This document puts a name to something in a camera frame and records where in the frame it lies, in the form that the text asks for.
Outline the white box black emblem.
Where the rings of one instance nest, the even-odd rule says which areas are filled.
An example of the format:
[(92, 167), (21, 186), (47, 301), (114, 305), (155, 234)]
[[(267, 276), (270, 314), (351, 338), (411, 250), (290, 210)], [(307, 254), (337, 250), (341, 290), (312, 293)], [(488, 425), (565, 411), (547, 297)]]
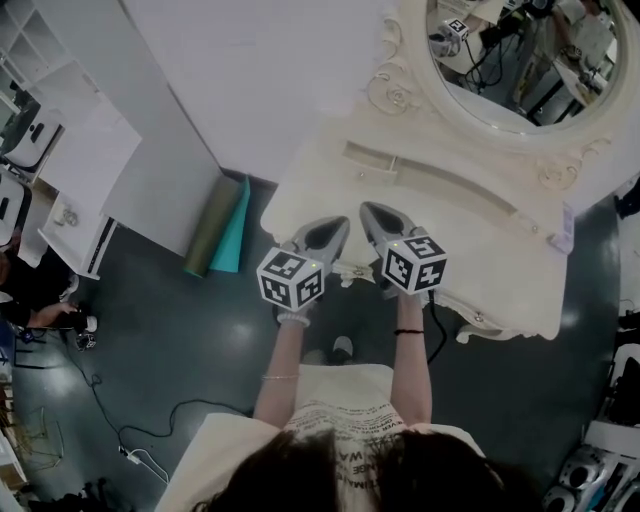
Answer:
[(57, 119), (39, 104), (13, 114), (0, 131), (0, 160), (32, 172), (60, 128)]
[(0, 247), (8, 245), (17, 232), (22, 232), (32, 201), (28, 186), (0, 173)]

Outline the cream ornate dressing table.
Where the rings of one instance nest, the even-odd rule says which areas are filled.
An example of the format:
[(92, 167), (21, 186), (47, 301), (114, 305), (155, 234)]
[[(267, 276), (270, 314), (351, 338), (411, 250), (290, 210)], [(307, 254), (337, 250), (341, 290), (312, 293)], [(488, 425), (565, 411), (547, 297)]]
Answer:
[[(524, 131), (476, 117), (448, 89), (426, 40), (426, 1), (400, 0), (384, 19), (382, 58), (363, 100), (328, 117), (299, 148), (266, 207), (277, 242), (303, 224), (346, 216), (351, 234), (335, 270), (367, 278), (376, 253), (360, 228), (366, 201), (397, 209), (448, 256), (437, 298), (471, 336), (553, 339), (561, 323), (568, 255), (518, 228), (522, 212), (549, 235), (633, 173), (640, 156), (640, 22), (620, 1), (618, 72), (592, 110)], [(397, 157), (393, 184), (361, 179), (347, 141)]]

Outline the pale purple packet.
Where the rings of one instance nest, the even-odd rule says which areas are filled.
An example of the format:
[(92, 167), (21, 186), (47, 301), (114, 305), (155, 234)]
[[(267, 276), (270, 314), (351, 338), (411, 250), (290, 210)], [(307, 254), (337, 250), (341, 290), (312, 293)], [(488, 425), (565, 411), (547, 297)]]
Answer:
[(562, 231), (549, 235), (547, 243), (564, 255), (570, 255), (574, 248), (575, 216), (573, 209), (567, 203), (563, 204)]

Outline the person's left hand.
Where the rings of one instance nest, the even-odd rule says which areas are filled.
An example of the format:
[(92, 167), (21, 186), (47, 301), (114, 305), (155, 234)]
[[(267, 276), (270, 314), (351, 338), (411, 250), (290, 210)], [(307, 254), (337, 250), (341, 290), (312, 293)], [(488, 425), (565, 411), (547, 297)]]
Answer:
[(279, 325), (284, 325), (285, 323), (297, 323), (300, 324), (304, 329), (306, 329), (311, 325), (310, 315), (313, 312), (315, 306), (316, 302), (312, 301), (295, 312), (277, 306), (276, 321)]

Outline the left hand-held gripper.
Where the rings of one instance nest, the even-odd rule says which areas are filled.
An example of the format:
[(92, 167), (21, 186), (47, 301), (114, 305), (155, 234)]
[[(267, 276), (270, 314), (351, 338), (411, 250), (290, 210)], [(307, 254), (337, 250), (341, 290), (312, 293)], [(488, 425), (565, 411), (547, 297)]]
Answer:
[(262, 298), (288, 312), (319, 299), (349, 233), (346, 216), (324, 217), (302, 226), (293, 242), (271, 248), (256, 269)]

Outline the silver round-faced device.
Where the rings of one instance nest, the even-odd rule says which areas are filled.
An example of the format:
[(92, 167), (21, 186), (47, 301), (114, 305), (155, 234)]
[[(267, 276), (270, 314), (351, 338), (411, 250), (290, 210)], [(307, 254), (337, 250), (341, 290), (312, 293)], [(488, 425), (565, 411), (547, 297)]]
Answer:
[(596, 492), (608, 485), (617, 464), (613, 454), (583, 445), (565, 460), (558, 482), (575, 492)]
[(579, 492), (562, 486), (548, 490), (542, 500), (544, 512), (574, 512), (578, 505)]

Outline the teal rolled mat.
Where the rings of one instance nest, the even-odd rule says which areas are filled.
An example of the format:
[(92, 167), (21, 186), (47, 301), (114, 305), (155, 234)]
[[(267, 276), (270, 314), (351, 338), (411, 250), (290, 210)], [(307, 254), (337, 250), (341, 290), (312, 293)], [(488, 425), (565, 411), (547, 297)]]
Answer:
[(242, 193), (238, 200), (224, 234), (215, 251), (208, 269), (227, 273), (238, 273), (244, 235), (246, 214), (251, 196), (250, 182), (245, 178)]

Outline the oval mirror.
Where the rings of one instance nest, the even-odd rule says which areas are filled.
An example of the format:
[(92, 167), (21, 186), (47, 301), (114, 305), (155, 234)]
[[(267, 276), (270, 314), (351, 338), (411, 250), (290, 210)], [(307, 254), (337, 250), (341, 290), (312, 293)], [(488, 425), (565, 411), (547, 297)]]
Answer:
[(619, 0), (427, 0), (426, 40), (476, 117), (527, 131), (592, 110), (614, 84)]

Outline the person's left forearm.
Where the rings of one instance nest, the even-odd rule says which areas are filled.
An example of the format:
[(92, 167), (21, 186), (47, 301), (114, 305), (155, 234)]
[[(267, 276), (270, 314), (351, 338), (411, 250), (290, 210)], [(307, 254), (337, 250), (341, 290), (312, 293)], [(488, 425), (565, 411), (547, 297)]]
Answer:
[(255, 404), (253, 418), (278, 429), (295, 410), (304, 330), (297, 323), (280, 325)]

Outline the cream printed shirt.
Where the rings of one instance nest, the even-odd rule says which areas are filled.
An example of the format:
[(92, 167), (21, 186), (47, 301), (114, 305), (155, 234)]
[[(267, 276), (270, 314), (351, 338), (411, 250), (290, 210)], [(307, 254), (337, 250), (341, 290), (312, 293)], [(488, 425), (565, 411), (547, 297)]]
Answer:
[(406, 423), (381, 365), (303, 366), (281, 427), (208, 415), (155, 512), (474, 512), (502, 485), (472, 437)]

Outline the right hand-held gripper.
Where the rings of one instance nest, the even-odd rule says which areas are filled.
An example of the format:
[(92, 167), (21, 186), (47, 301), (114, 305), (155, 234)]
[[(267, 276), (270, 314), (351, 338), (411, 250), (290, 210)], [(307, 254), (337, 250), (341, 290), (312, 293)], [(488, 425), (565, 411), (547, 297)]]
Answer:
[(382, 244), (381, 275), (386, 281), (408, 295), (441, 284), (447, 253), (428, 235), (405, 237), (415, 227), (408, 216), (381, 203), (363, 202), (359, 217), (367, 241), (375, 249)]

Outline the white power strip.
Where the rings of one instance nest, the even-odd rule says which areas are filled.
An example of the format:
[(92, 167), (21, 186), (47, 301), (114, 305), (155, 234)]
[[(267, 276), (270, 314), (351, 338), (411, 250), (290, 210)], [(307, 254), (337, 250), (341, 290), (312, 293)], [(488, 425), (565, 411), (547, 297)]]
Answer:
[(135, 465), (140, 465), (146, 470), (150, 471), (156, 478), (162, 481), (165, 485), (169, 483), (168, 472), (155, 461), (152, 455), (143, 448), (127, 449), (123, 445), (119, 446), (119, 452), (130, 462)]

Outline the olive rolled mat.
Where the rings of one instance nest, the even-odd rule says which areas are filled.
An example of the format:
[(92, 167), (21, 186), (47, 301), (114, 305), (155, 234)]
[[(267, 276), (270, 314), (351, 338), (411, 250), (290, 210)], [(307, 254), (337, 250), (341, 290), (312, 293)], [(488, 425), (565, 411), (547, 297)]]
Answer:
[(220, 176), (205, 201), (184, 259), (185, 272), (204, 277), (242, 195), (243, 185)]

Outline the person's right forearm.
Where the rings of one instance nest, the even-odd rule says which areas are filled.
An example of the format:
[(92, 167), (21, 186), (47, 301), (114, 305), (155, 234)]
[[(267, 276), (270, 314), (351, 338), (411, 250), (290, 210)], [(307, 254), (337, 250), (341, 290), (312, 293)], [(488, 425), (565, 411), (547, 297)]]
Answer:
[(406, 426), (429, 424), (432, 386), (420, 299), (400, 293), (397, 299), (396, 349), (390, 400)]

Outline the small cream drawer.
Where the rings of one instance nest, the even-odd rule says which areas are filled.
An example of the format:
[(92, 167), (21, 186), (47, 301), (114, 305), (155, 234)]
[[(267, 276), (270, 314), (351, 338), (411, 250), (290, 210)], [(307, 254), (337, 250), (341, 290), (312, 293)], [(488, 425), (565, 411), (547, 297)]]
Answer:
[(342, 156), (358, 168), (361, 179), (387, 184), (393, 184), (396, 180), (395, 155), (347, 141)]
[(549, 235), (548, 231), (545, 230), (538, 222), (522, 212), (515, 212), (511, 218), (518, 228), (526, 232), (528, 235), (542, 239), (546, 239)]

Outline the white side table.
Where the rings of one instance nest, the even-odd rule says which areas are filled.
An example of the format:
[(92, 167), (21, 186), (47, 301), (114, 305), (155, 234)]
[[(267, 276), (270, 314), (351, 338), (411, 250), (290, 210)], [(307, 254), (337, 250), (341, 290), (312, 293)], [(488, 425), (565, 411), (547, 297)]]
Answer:
[(39, 235), (77, 275), (98, 281), (98, 270), (118, 223), (59, 192)]

